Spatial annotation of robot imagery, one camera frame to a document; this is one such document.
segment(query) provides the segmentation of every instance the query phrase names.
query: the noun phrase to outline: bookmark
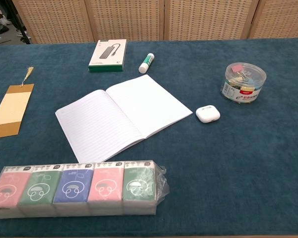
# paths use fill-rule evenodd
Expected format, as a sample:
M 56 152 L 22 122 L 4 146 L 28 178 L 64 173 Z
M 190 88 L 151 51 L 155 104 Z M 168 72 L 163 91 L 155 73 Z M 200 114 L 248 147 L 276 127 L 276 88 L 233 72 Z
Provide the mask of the bookmark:
M 0 104 L 0 137 L 18 135 L 34 84 L 23 84 L 33 67 L 28 68 L 21 85 L 9 86 Z

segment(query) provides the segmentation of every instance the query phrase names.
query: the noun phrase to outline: open notebook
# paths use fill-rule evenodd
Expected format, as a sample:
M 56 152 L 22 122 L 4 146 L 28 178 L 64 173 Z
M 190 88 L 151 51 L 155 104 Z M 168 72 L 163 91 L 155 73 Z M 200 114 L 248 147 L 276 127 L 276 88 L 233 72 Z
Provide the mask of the open notebook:
M 103 162 L 192 112 L 148 75 L 56 111 L 80 163 Z

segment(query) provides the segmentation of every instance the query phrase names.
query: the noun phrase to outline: white glue stick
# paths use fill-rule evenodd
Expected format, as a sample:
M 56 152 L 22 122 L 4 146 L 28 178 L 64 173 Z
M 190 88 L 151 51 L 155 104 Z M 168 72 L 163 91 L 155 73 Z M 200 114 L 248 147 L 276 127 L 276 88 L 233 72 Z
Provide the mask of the white glue stick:
M 139 72 L 140 73 L 146 73 L 149 66 L 151 65 L 151 62 L 154 59 L 154 54 L 153 53 L 149 53 L 147 55 L 147 57 L 145 58 L 144 62 L 140 65 L 139 67 Z

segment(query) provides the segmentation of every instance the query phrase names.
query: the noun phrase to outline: notebook page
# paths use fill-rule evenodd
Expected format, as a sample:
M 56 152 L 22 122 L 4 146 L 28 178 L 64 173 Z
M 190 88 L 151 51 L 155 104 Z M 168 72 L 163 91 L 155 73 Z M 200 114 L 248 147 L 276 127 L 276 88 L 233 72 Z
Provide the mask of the notebook page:
M 106 92 L 145 138 L 192 114 L 148 75 L 116 84 Z
M 103 90 L 97 90 L 55 112 L 80 163 L 103 162 L 141 133 Z

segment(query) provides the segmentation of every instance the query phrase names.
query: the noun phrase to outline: label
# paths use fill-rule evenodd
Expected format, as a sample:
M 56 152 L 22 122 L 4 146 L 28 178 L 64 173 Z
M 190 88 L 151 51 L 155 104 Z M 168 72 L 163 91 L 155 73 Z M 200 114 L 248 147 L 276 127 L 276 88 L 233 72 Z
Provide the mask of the label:
M 148 66 L 150 66 L 152 60 L 153 60 L 153 56 L 147 55 L 147 57 L 144 60 L 144 63 L 146 63 L 146 64 L 148 64 Z
M 122 65 L 125 58 L 126 44 L 126 39 L 98 40 L 88 66 L 111 68 Z
M 234 88 L 225 82 L 223 89 L 222 89 L 222 93 L 224 96 L 226 96 L 227 98 L 229 98 L 235 102 L 250 103 L 250 102 L 253 102 L 257 98 L 260 90 L 261 89 L 258 89 L 253 92 L 243 91 L 243 90 Z
M 142 167 L 150 167 L 150 168 L 154 169 L 154 163 L 152 160 L 126 161 L 125 162 L 125 169 L 126 168 L 142 168 Z
M 33 172 L 63 171 L 64 165 L 36 165 Z
M 31 173 L 33 166 L 5 166 L 3 173 Z
M 65 164 L 63 171 L 66 170 L 94 170 L 94 164 Z
M 120 168 L 123 169 L 125 166 L 124 161 L 119 162 L 103 162 L 95 164 L 95 169 L 102 169 L 102 168 Z

